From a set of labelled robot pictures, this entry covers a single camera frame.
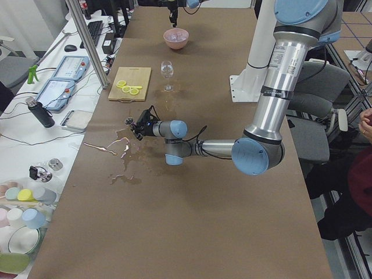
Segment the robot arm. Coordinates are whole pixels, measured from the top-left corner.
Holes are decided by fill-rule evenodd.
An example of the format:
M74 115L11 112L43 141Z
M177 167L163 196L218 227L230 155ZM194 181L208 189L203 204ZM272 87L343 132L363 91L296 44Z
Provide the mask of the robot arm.
M167 8L170 11L169 20L173 28L177 27L177 19L178 19L178 1L166 1ZM203 0L186 0L186 6L190 9L197 8L197 10L201 7Z
M185 139L181 120L162 121L149 110L126 123L137 139L162 137L166 163L182 164L188 156L230 159L250 176L278 165L285 154L280 128L308 51L336 41L341 32L342 1L263 1L247 66L230 87L255 97L253 121L239 139Z

